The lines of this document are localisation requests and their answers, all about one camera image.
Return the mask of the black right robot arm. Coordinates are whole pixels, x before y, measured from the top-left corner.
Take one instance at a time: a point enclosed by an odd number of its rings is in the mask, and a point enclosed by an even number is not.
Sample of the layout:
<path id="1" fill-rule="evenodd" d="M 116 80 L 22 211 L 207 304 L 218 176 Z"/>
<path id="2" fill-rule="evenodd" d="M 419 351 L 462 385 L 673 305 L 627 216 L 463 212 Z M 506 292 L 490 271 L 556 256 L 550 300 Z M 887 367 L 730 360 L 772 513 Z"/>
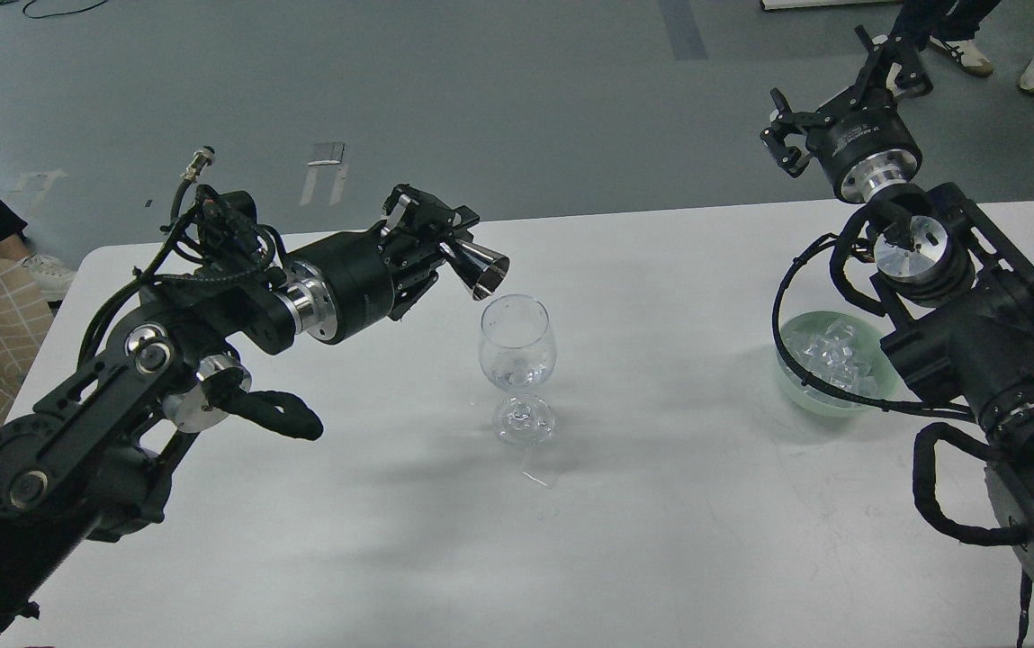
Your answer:
<path id="1" fill-rule="evenodd" d="M 926 95 L 931 78 L 903 34 L 855 33 L 866 50 L 855 81 L 804 112 L 773 89 L 776 110 L 760 132 L 781 169 L 798 177 L 816 160 L 834 197 L 857 206 L 844 229 L 816 239 L 781 279 L 773 345 L 801 385 L 931 418 L 914 439 L 914 505 L 938 533 L 1017 554 L 1024 640 L 1034 596 L 1034 264 L 957 184 L 916 184 L 922 152 L 898 104 Z M 824 250 L 846 303 L 894 325 L 880 349 L 914 400 L 830 385 L 781 339 L 781 302 Z"/>

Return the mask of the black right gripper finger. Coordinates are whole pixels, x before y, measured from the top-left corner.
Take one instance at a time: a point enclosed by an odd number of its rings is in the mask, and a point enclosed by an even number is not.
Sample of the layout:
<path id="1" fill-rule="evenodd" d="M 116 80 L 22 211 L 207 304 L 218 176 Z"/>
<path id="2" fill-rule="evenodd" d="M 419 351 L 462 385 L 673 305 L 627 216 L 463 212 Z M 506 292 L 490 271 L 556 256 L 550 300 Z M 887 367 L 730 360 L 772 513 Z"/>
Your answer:
<path id="1" fill-rule="evenodd" d="M 865 65 L 849 87 L 831 99 L 831 114 L 895 110 L 903 100 L 923 97 L 933 84 L 919 51 L 908 37 L 871 37 L 865 26 L 854 28 L 866 50 Z"/>
<path id="2" fill-rule="evenodd" d="M 788 145 L 787 138 L 800 136 L 807 142 L 813 132 L 825 129 L 825 116 L 817 111 L 793 111 L 778 87 L 772 87 L 770 97 L 773 111 L 768 126 L 760 132 L 760 143 L 776 160 L 778 167 L 796 179 L 808 168 L 813 153 L 807 152 L 807 148 Z"/>

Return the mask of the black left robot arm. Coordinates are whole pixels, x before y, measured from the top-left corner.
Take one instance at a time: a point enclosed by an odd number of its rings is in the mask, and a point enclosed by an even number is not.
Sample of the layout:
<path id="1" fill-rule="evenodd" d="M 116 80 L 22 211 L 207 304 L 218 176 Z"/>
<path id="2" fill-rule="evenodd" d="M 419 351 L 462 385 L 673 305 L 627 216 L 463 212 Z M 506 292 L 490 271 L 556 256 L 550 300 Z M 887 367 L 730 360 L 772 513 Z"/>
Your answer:
<path id="1" fill-rule="evenodd" d="M 447 264 L 472 298 L 508 258 L 475 245 L 479 214 L 409 184 L 365 232 L 287 250 L 249 193 L 218 193 L 200 148 L 172 202 L 166 242 L 90 320 L 77 372 L 0 429 L 0 636 L 35 618 L 32 595 L 82 541 L 114 543 L 164 517 L 172 476 L 201 431 L 229 416 L 315 440 L 297 395 L 252 391 L 229 337 L 277 356 L 298 335 L 335 345 L 400 320 Z"/>

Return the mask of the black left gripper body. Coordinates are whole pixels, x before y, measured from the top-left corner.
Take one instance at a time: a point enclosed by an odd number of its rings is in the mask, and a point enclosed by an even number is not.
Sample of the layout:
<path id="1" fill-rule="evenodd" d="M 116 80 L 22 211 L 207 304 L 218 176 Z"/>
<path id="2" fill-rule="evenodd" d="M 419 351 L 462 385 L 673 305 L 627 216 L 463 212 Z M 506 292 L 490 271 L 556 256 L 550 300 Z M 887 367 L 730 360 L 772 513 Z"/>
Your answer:
<path id="1" fill-rule="evenodd" d="M 383 319 L 401 320 L 417 298 L 386 258 L 382 227 L 340 232 L 299 247 L 283 263 L 283 300 L 297 331 L 335 345 Z"/>

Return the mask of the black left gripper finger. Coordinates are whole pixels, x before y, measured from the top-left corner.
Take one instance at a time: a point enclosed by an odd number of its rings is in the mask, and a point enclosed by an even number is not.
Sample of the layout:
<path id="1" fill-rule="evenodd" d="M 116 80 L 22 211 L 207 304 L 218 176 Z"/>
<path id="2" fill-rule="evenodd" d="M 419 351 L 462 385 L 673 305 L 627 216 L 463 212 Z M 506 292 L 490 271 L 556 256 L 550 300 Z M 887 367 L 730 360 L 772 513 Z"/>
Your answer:
<path id="1" fill-rule="evenodd" d="M 437 283 L 438 269 L 443 265 L 439 256 L 402 263 L 390 271 L 393 287 L 392 306 L 388 317 L 399 321 L 431 287 Z"/>
<path id="2" fill-rule="evenodd" d="M 451 208 L 410 184 L 394 185 L 382 213 L 383 253 L 438 253 L 442 243 L 472 243 L 472 226 L 479 222 L 466 205 Z"/>

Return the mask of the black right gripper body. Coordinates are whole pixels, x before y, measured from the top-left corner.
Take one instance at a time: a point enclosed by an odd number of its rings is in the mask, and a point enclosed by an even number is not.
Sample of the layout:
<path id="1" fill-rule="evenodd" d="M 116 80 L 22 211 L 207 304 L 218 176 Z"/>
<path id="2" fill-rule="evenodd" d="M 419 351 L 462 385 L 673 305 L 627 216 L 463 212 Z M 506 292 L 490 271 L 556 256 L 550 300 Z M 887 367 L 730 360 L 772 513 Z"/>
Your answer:
<path id="1" fill-rule="evenodd" d="M 888 106 L 863 107 L 823 123 L 812 135 L 812 153 L 834 197 L 850 204 L 912 181 L 922 165 L 912 133 L 896 107 Z"/>

